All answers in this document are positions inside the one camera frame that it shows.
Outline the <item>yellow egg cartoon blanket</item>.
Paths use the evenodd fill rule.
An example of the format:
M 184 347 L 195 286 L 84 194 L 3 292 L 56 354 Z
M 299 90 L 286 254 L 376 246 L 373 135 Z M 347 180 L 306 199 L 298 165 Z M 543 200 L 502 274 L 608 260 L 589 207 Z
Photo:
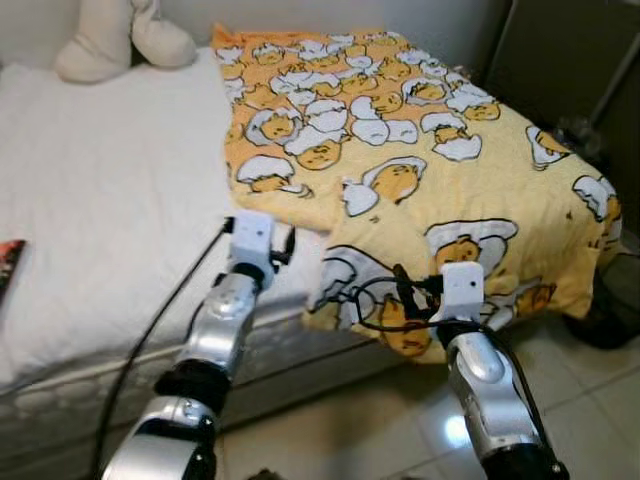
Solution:
M 442 344 L 404 332 L 388 276 L 465 261 L 483 265 L 481 324 L 585 317 L 622 205 L 566 143 L 396 32 L 216 26 L 211 49 L 233 200 L 328 238 L 303 325 L 439 364 Z

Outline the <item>dark red cover book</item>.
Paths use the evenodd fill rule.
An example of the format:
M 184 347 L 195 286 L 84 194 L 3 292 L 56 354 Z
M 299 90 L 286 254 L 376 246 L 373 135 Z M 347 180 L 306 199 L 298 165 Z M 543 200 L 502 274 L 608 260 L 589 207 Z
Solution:
M 26 239 L 8 239 L 0 242 L 0 305 L 3 305 L 6 293 L 9 292 L 27 244 Z

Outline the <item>black bag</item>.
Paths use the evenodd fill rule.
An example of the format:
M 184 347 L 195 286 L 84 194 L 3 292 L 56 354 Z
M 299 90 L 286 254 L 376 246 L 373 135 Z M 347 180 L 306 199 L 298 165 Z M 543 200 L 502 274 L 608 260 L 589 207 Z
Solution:
M 637 306 L 637 302 L 626 301 L 607 280 L 613 270 L 631 266 L 636 274 L 623 276 L 637 285 L 639 264 L 639 253 L 617 253 L 605 266 L 603 273 L 595 275 L 593 298 L 585 317 L 575 319 L 564 316 L 564 328 L 573 339 L 595 349 L 613 351 L 640 337 L 640 307 Z

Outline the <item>white quilted mattress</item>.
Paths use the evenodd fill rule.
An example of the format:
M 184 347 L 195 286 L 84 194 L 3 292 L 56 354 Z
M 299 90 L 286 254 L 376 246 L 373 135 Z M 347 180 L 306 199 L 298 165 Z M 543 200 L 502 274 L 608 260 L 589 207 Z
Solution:
M 131 424 L 227 261 L 230 105 L 210 49 L 100 84 L 0 68 L 0 241 L 27 241 L 0 305 L 0 454 L 93 438 L 116 376 Z

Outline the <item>cream plush toy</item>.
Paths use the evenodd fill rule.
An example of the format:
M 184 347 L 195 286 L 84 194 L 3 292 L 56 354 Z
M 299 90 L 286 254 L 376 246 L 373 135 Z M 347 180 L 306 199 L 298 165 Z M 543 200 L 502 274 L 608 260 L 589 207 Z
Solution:
M 163 14 L 163 0 L 79 0 L 76 29 L 52 61 L 61 81 L 96 84 L 122 76 L 134 55 L 174 70 L 197 59 L 195 38 Z

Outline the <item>dark wardrobe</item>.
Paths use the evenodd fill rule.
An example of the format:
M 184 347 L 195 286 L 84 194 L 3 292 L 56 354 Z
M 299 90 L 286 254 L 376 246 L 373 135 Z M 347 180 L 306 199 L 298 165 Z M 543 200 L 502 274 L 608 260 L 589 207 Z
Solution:
M 507 0 L 485 87 L 547 128 L 586 129 L 640 237 L 639 0 Z

